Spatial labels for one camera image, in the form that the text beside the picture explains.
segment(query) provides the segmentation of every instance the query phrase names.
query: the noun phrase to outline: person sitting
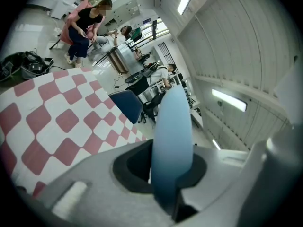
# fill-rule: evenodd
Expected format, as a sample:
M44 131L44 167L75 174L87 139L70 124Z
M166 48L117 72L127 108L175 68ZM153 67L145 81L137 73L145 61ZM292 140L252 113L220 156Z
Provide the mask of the person sitting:
M169 64L167 67L161 66L152 73L150 77L141 77L135 84L130 85L126 90L131 90L136 96L144 92L149 86L160 81L161 79L164 82L165 87L171 87L169 84L168 77L169 72L174 72L176 69L175 64Z
M97 38L97 25L101 23L106 11L111 10L111 0L103 0L92 8L86 8L78 12L78 15L71 21L69 36L73 41L68 52L64 55L68 64L73 63L74 56L77 57L75 66L81 67L81 57L85 58L89 47L89 39L86 36L87 28L93 24L94 42Z
M93 42L94 49L88 53L88 56L94 56L99 53L107 53L112 48L118 47L126 41L126 36L131 32L132 27L124 26L119 33L117 30L108 32L108 36L97 36Z
M139 49L135 49L134 50L134 57L135 57L135 59L138 61L138 60L140 60L141 59L141 57L142 57L142 53L141 53L141 50L139 50Z
M141 58L138 60L141 64L144 64L147 59L151 56L151 52L148 52L148 54L141 56Z

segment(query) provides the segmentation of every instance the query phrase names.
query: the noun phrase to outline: checkered fabric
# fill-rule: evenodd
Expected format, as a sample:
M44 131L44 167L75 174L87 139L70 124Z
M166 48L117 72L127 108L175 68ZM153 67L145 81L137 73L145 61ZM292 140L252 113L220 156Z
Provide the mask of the checkered fabric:
M0 156L34 196L86 157L146 138L88 68L49 73L0 95Z

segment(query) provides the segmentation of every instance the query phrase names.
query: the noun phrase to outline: white sneaker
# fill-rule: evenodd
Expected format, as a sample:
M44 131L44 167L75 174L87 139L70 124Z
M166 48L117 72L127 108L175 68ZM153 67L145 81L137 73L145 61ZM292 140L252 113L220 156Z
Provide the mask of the white sneaker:
M70 58L66 58L66 62L67 62L67 64L70 64L70 65L73 64L73 61Z
M70 55L69 55L68 53L65 53L65 54L64 54L64 57L65 57L66 59L70 59Z
M82 67L82 61L80 63L75 62L75 68L80 68L80 67Z
M69 56L69 54L68 53L65 53L64 54L64 57L65 57L65 59L66 59L66 62L67 62L67 64L72 64L72 60L70 59L70 56Z

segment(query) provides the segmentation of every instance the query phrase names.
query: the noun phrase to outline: black t-shirt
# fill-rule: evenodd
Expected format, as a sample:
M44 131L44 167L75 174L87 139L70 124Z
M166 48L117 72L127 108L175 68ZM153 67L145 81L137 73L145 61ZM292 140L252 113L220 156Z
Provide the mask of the black t-shirt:
M79 20L76 22L79 28L83 29L84 31L87 30L88 26L94 23L101 23L102 15L98 15L95 18L89 17L90 11L92 8L82 9L78 12L78 16L80 17Z

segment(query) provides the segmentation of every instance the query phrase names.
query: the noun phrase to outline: white ceiling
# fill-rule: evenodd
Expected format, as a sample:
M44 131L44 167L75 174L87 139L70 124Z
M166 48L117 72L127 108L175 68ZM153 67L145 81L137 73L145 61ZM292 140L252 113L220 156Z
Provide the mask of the white ceiling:
M274 88L302 53L302 36L279 0L155 0L194 78L210 139L249 150L289 127ZM211 94L216 88L248 104L242 113Z

